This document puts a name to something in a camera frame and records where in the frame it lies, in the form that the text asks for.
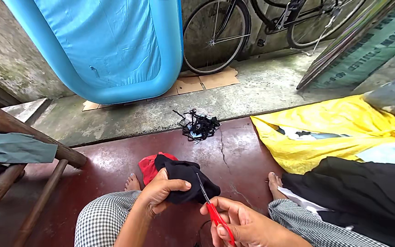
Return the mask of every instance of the yellow plastic sheet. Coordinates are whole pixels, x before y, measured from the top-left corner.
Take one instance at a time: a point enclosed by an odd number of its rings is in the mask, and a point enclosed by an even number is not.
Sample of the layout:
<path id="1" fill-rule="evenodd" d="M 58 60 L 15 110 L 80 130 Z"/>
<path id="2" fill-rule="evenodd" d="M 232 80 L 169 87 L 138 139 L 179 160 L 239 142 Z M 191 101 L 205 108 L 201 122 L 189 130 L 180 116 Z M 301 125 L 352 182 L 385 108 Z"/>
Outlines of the yellow plastic sheet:
<path id="1" fill-rule="evenodd" d="M 312 170 L 327 156 L 358 160 L 355 155 L 366 149 L 395 142 L 395 115 L 377 111 L 361 95 L 252 116 L 251 119 L 261 141 L 278 164 L 295 174 Z M 351 137 L 296 141 L 277 132 L 277 126 Z"/>

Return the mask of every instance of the red painted floor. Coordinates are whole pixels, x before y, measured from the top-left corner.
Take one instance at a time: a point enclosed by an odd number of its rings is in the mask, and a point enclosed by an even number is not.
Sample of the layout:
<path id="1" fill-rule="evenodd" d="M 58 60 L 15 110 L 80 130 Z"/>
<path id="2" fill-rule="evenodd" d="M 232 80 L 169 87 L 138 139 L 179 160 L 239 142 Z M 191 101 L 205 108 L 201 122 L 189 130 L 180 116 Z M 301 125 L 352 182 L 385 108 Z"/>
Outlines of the red painted floor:
<path id="1" fill-rule="evenodd" d="M 188 142 L 181 130 L 150 134 L 77 148 L 89 162 L 82 170 L 67 166 L 33 230 L 29 247 L 73 246 L 77 216 L 91 200 L 121 191 L 134 172 L 142 184 L 138 161 L 159 151 L 179 160 L 193 161 L 212 182 L 221 196 L 238 200 L 267 215 L 271 193 L 265 183 L 270 171 L 282 169 L 260 142 L 250 118 L 222 122 L 214 137 L 201 143 Z M 0 202 L 0 246 L 11 243 L 24 217 L 41 193 L 54 166 L 29 164 L 25 177 Z M 208 216 L 201 216 L 200 205 L 173 205 L 152 222 L 145 246 L 192 247 L 198 230 Z M 207 224 L 201 231 L 203 246 L 212 246 Z"/>

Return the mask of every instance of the scissor blade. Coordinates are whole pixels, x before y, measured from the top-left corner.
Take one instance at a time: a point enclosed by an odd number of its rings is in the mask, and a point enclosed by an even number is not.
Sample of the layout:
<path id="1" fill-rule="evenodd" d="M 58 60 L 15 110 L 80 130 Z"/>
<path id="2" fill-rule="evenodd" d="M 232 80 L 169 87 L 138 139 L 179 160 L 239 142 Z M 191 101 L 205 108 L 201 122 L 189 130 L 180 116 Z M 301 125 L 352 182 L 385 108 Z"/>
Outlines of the scissor blade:
<path id="1" fill-rule="evenodd" d="M 210 204 L 211 203 L 210 199 L 208 199 L 208 195 L 205 192 L 204 185 L 202 184 L 202 181 L 200 180 L 199 174 L 196 173 L 196 176 L 197 176 L 197 179 L 199 180 L 200 190 L 202 190 L 202 194 L 204 194 L 204 198 L 207 201 L 207 203 Z"/>

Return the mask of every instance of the bicycle wheel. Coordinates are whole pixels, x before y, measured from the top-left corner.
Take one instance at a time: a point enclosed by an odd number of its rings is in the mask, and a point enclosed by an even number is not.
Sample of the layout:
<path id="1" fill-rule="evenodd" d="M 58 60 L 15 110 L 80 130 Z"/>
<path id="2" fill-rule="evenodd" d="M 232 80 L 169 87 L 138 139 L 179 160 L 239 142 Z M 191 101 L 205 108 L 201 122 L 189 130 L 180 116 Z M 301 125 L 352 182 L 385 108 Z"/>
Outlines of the bicycle wheel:
<path id="1" fill-rule="evenodd" d="M 302 49 L 315 45 L 319 39 L 325 39 L 342 27 L 364 3 L 365 0 L 302 2 L 300 7 L 288 16 L 288 22 L 295 21 L 288 28 L 289 46 Z"/>
<path id="2" fill-rule="evenodd" d="M 210 0 L 199 6 L 184 26 L 184 62 L 199 75 L 226 68 L 246 46 L 251 16 L 246 4 L 236 0 L 231 18 L 218 37 L 230 0 Z"/>

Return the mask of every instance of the scissors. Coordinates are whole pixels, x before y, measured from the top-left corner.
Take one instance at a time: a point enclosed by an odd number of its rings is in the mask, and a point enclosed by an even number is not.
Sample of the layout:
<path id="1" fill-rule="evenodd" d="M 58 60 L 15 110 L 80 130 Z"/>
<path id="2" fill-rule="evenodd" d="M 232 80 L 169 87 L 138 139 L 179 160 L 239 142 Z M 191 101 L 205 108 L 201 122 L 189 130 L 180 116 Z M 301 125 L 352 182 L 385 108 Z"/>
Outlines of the scissors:
<path id="1" fill-rule="evenodd" d="M 205 200 L 207 201 L 205 204 L 207 205 L 208 212 L 210 213 L 211 221 L 214 222 L 214 224 L 216 226 L 221 224 L 227 230 L 228 234 L 231 237 L 230 244 L 232 246 L 236 246 L 236 244 L 234 243 L 233 233 L 231 232 L 231 230 L 228 227 L 227 223 L 222 219 L 222 217 L 217 212 L 216 207 L 214 206 L 214 204 L 212 204 L 210 202 L 210 199 L 208 199 L 208 195 L 205 192 L 204 185 L 202 184 L 202 181 L 200 180 L 199 174 L 196 173 L 196 175 L 197 175 L 197 179 L 199 180 L 199 185 L 200 185 L 200 189 L 202 190 L 202 194 L 204 194 Z"/>

